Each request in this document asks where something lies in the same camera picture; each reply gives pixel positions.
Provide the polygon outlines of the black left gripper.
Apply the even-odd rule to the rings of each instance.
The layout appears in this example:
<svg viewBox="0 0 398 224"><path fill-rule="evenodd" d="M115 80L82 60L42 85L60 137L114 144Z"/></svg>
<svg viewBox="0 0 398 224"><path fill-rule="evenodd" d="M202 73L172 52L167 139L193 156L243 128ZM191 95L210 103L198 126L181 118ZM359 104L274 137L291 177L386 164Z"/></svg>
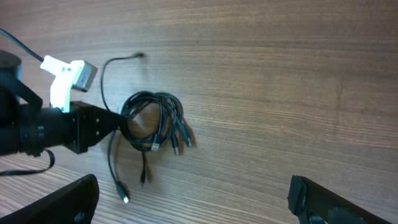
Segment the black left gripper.
<svg viewBox="0 0 398 224"><path fill-rule="evenodd" d="M122 115L82 101L73 101L71 106L71 112L67 113L70 131L63 145L76 154L87 152L89 147L126 124Z"/></svg>

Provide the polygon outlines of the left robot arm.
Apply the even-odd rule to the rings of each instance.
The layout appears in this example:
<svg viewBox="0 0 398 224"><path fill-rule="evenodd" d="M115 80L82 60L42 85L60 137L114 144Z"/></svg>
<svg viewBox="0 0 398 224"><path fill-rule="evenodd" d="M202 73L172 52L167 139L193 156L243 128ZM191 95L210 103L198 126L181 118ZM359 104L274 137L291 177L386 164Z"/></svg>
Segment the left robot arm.
<svg viewBox="0 0 398 224"><path fill-rule="evenodd" d="M39 156L44 149L59 145L81 154L111 131L125 127L126 119L120 114L70 100L80 75L94 73L86 66L84 61L67 64L44 58L41 67L55 75L52 104L45 108L41 97L21 82L21 59L1 51L1 155Z"/></svg>

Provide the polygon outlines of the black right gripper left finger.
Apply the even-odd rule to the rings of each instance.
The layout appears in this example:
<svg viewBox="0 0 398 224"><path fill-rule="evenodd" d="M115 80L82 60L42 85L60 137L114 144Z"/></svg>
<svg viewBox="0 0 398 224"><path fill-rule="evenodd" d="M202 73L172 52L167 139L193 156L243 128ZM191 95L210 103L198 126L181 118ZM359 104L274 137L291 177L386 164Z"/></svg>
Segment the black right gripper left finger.
<svg viewBox="0 0 398 224"><path fill-rule="evenodd" d="M99 200L97 178L88 174L1 218L1 223L91 223Z"/></svg>

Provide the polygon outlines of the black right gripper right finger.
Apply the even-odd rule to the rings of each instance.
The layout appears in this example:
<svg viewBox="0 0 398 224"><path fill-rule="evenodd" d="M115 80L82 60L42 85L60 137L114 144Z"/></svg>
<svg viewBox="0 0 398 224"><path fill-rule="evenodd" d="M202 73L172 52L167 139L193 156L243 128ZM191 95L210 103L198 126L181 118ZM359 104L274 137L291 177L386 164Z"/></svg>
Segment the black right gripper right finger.
<svg viewBox="0 0 398 224"><path fill-rule="evenodd" d="M303 176L292 176L287 200L300 223L387 223Z"/></svg>

